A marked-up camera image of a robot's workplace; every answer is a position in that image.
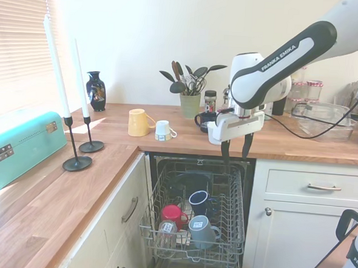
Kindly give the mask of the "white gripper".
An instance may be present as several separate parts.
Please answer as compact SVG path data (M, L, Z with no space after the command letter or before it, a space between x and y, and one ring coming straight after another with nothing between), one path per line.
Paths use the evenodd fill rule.
M241 136L245 136L241 156L244 160L247 159L253 142L253 133L262 129L264 121L264 111L256 112L249 118L240 118L234 113L225 113L217 117L217 128L214 130L214 138L222 141L221 155L225 162L230 161L230 139Z

